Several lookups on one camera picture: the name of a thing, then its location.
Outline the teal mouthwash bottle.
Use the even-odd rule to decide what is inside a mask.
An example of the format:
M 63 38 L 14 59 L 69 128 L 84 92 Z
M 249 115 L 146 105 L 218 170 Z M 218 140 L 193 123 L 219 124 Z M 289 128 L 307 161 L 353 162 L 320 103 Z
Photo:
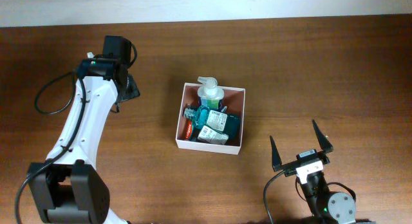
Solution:
M 237 115 L 226 114 L 211 109 L 208 106 L 200 106 L 197 109 L 187 107 L 183 111 L 183 116 L 188 118 L 196 129 L 204 126 L 225 134 L 229 139 L 237 136 L 240 127 L 240 117 Z

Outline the green white soap packet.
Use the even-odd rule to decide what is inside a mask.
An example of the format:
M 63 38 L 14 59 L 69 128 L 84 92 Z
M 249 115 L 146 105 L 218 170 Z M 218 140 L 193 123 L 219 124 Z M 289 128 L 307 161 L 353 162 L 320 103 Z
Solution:
M 198 140 L 215 145 L 225 145 L 228 139 L 228 135 L 221 134 L 209 126 L 203 126 L 198 135 Z

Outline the clear foam soap dispenser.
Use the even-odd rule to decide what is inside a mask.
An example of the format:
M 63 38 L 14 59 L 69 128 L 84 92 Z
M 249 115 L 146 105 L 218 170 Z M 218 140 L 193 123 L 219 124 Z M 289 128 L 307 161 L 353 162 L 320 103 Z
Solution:
M 214 77 L 198 77 L 198 82 L 201 83 L 197 91 L 200 105 L 219 110 L 225 92 L 218 86 L 218 81 Z

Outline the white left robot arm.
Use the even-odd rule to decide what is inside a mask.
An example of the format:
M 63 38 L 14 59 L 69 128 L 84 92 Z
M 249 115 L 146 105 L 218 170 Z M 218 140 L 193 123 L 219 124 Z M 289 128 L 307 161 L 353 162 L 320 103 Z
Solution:
M 44 162 L 32 162 L 15 197 L 15 218 L 21 222 L 20 198 L 29 187 L 43 223 L 125 223 L 111 209 L 110 192 L 97 172 L 97 153 L 110 113 L 122 102 L 139 97 L 130 67 L 135 45 L 107 35 L 102 53 L 88 56 L 67 75 L 71 78 L 70 109 L 60 137 Z

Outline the teal toothpaste tube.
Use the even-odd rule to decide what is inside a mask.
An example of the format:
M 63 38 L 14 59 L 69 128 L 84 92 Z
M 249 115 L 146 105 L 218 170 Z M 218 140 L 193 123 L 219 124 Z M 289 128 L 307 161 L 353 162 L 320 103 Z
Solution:
M 194 133 L 194 127 L 193 127 L 193 122 L 191 120 L 189 120 L 187 122 L 187 126 L 186 126 L 186 131 L 184 134 L 184 140 L 191 140 L 193 137 L 193 133 Z

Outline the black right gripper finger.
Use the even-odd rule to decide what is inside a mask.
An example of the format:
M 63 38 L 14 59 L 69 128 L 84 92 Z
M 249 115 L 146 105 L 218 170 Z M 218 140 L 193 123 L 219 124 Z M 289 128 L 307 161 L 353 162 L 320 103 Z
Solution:
M 333 145 L 329 142 L 328 138 L 321 132 L 315 120 L 312 120 L 314 131 L 318 140 L 318 143 L 324 153 L 330 153 L 333 151 Z
M 282 161 L 272 135 L 270 135 L 270 144 L 272 148 L 272 168 L 274 171 L 280 171 L 282 169 Z

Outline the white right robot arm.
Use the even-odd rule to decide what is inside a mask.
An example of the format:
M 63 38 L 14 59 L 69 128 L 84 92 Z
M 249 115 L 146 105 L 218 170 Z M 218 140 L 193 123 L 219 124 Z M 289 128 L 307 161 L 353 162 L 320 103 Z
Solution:
M 300 223 L 339 223 L 359 224 L 372 223 L 370 219 L 357 219 L 357 196 L 354 190 L 339 182 L 327 182 L 324 177 L 324 166 L 330 163 L 327 154 L 333 151 L 333 145 L 312 121 L 314 131 L 321 150 L 311 149 L 296 155 L 296 160 L 283 164 L 274 138 L 270 137 L 272 148 L 272 168 L 276 175 L 263 189 L 263 203 L 269 221 L 274 223 L 267 201 L 267 190 L 272 182 L 280 176 L 295 175 L 295 188 L 301 189 L 299 197 L 307 204 L 311 216 L 299 220 Z

